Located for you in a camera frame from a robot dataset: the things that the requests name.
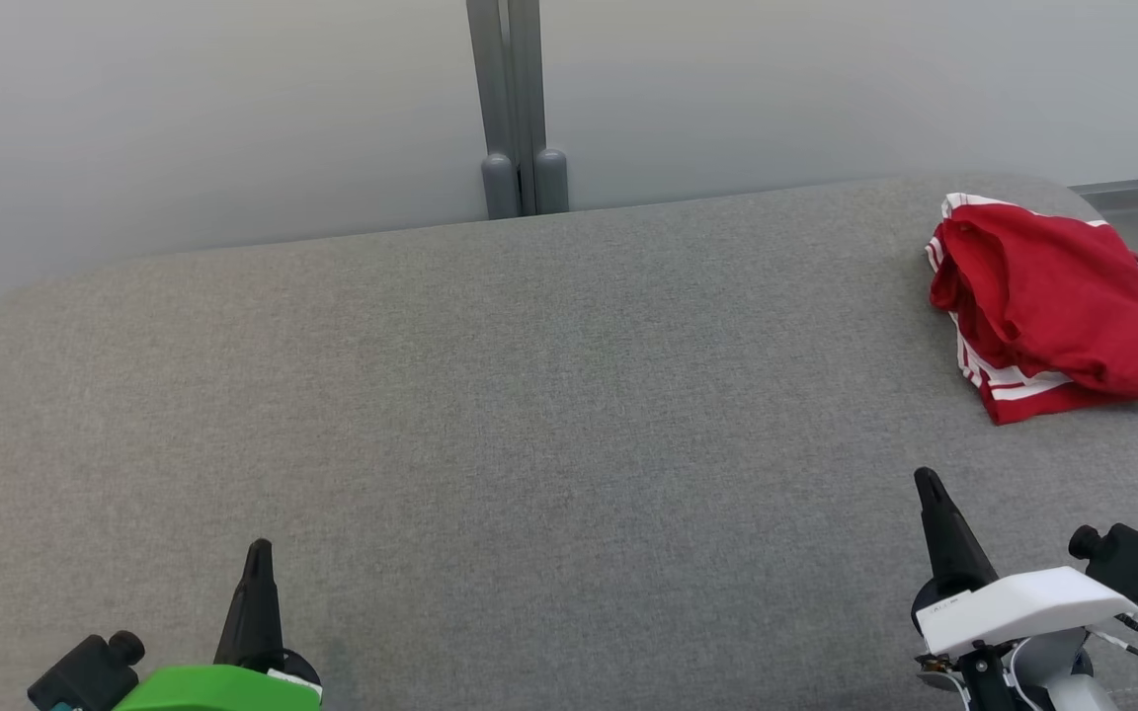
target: red fabric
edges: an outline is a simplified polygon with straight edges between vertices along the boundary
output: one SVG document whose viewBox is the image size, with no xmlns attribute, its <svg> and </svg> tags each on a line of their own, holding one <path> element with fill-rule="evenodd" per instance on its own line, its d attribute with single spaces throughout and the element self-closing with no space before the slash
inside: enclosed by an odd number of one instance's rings
<svg viewBox="0 0 1138 711">
<path fill-rule="evenodd" d="M 956 316 L 993 422 L 1138 399 L 1138 256 L 1112 226 L 1017 206 L 949 214 L 930 300 Z"/>
<path fill-rule="evenodd" d="M 958 206 L 931 301 L 997 367 L 1056 370 L 1138 397 L 1138 262 L 1110 225 L 1017 206 Z"/>
</svg>

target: white partition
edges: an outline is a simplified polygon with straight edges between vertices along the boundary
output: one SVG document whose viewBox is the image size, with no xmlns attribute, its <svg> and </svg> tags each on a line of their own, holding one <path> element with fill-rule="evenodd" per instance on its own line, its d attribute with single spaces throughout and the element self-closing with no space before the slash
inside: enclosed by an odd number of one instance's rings
<svg viewBox="0 0 1138 711">
<path fill-rule="evenodd" d="M 0 0 L 0 294 L 484 220 L 484 156 L 461 0 Z"/>
<path fill-rule="evenodd" d="M 542 0 L 574 208 L 905 171 L 1138 179 L 1138 0 Z"/>
</svg>

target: folded clothing stack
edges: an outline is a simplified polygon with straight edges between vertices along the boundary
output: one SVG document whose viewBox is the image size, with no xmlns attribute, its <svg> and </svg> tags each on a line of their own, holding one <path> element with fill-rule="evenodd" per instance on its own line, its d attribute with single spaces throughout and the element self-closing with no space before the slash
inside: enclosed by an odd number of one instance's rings
<svg viewBox="0 0 1138 711">
<path fill-rule="evenodd" d="M 1138 400 L 1138 255 L 1107 222 L 962 192 L 942 217 L 930 301 L 996 423 Z"/>
</svg>

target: folded red garment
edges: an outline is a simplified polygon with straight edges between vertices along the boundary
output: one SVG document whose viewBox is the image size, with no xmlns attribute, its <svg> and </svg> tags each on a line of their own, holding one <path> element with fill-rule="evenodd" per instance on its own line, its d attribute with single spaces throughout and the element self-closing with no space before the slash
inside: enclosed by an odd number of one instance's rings
<svg viewBox="0 0 1138 711">
<path fill-rule="evenodd" d="M 930 298 L 997 423 L 1138 399 L 1138 256 L 1105 222 L 948 195 Z"/>
</svg>

